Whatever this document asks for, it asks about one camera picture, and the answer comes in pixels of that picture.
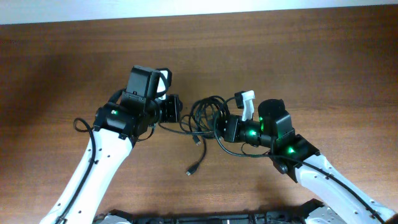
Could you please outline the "black USB cable long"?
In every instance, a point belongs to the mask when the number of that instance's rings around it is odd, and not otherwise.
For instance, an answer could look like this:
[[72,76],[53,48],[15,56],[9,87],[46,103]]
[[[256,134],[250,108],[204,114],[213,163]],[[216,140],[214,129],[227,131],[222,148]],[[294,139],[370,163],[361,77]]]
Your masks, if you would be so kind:
[[214,120],[216,112],[221,110],[221,115],[228,114],[228,109],[221,109],[223,104],[226,102],[224,98],[218,95],[209,96],[207,98],[194,102],[188,114],[182,115],[178,122],[179,130],[170,129],[159,123],[159,126],[171,133],[191,136],[194,135],[199,137],[203,146],[203,152],[200,158],[194,162],[186,171],[186,175],[193,175],[207,154],[207,140],[215,139],[214,126],[211,122]]

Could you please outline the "black USB cable short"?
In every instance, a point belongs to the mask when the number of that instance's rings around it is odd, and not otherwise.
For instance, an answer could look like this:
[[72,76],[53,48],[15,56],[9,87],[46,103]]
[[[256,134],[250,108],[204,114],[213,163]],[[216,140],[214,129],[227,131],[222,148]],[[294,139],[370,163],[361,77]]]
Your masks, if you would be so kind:
[[201,144],[201,141],[199,140],[199,137],[196,136],[196,135],[193,136],[193,141],[194,141],[194,143],[195,143],[197,146],[199,146],[199,145]]

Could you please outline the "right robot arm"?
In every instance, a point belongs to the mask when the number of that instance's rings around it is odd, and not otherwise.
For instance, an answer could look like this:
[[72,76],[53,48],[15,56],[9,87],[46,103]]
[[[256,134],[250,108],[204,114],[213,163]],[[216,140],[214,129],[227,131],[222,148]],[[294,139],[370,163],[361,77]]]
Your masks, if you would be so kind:
[[368,196],[308,140],[297,134],[284,102],[263,101],[259,119],[230,114],[222,105],[213,117],[217,142],[243,142],[269,148],[257,157],[268,157],[274,167],[322,199],[345,223],[397,223],[397,212]]

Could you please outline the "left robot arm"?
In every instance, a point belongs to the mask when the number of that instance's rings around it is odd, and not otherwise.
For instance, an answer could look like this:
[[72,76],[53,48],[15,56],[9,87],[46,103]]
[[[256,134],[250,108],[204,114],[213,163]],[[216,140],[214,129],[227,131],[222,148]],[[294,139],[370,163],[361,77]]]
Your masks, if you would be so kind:
[[126,87],[98,108],[90,140],[65,190],[42,223],[92,223],[109,184],[140,136],[157,123],[176,122],[181,105],[168,95],[168,68],[132,67]]

